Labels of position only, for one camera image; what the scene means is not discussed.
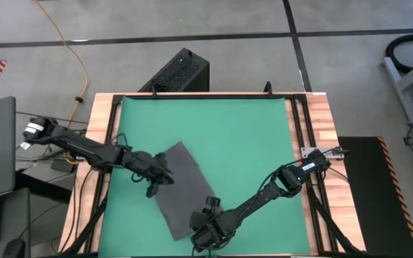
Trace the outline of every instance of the yellow cable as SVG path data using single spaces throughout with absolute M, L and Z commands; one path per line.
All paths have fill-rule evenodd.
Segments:
M 63 34 L 61 33 L 60 29 L 58 29 L 58 26 L 55 24 L 55 22 L 54 22 L 54 20 L 52 19 L 52 17 L 47 13 L 47 11 L 44 9 L 44 7 L 42 7 L 42 5 L 39 3 L 39 1 L 38 1 L 38 0 L 34 0 L 34 2 L 35 2 L 35 3 L 37 4 L 37 6 L 44 12 L 44 14 L 47 16 L 47 18 L 49 18 L 50 22 L 52 23 L 52 25 L 53 25 L 53 26 L 55 27 L 55 29 L 57 30 L 57 33 L 58 33 L 58 34 L 60 35 L 60 37 L 62 38 L 62 42 L 63 42 L 64 46 L 65 46 L 66 48 L 68 48 L 68 49 L 71 51 L 71 53 L 74 54 L 74 56 L 76 57 L 77 61 L 79 61 L 80 65 L 81 65 L 81 67 L 82 67 L 82 70 L 84 71 L 84 78 L 85 78 L 84 87 L 82 88 L 82 91 L 81 91 L 81 93 L 80 93 L 80 95 L 79 95 L 79 96 L 82 98 L 82 97 L 84 96 L 84 94 L 85 94 L 85 91 L 86 91 L 87 88 L 89 87 L 89 74 L 88 74 L 88 72 L 87 72 L 87 69 L 85 68 L 84 62 L 82 62 L 82 60 L 80 59 L 79 55 L 77 55 L 76 51 L 74 51 L 70 46 L 68 46 L 68 44 L 66 43 L 65 38 L 63 37 Z M 67 122 L 67 124 L 66 124 L 66 127 L 67 127 L 67 128 L 68 128 L 68 127 L 70 126 L 70 124 L 71 124 L 71 119 L 72 119 L 73 115 L 74 115 L 75 112 L 76 112 L 77 104 L 78 104 L 78 103 L 79 103 L 79 102 L 76 100 L 75 106 L 73 107 L 73 109 L 72 109 L 72 111 L 71 111 L 71 114 L 70 114 L 70 118 L 68 118 L 68 122 Z M 66 156 L 66 154 L 65 154 L 65 160 L 66 160 L 69 164 L 72 164 L 72 165 L 77 165 L 77 164 L 79 164 L 79 162 L 70 161 L 70 160 L 68 159 L 68 157 Z

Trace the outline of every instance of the black box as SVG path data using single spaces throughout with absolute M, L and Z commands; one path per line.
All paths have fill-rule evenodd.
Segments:
M 138 92 L 208 92 L 209 62 L 183 48 Z

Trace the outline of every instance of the metal stand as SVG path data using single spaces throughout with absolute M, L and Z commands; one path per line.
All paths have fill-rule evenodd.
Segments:
M 21 188 L 28 188 L 32 194 L 49 198 L 53 201 L 58 201 L 64 204 L 68 204 L 71 198 L 71 191 L 68 189 L 44 182 L 23 173 L 15 173 L 14 190 Z
M 413 125 L 413 102 L 410 98 L 410 91 L 413 89 L 413 70 L 401 77 L 389 57 L 385 57 L 382 64 L 385 66 L 393 87 L 401 100 L 409 124 Z

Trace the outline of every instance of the computer mouse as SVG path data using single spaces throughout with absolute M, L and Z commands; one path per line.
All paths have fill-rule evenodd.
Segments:
M 14 239 L 7 243 L 4 249 L 3 258 L 24 258 L 25 241 L 23 239 Z

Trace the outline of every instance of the metal bracket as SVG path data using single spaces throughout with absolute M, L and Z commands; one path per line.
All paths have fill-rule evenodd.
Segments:
M 324 153 L 324 156 L 327 159 L 343 160 L 343 157 L 345 157 L 345 155 L 342 153 L 334 154 L 333 151 L 330 150 L 332 148 L 303 147 L 300 149 L 300 154 L 302 155 L 302 158 L 307 158 L 308 154 L 310 154 L 312 151 L 316 149 L 320 150 L 322 153 L 324 153 L 325 151 L 328 151 L 327 153 Z

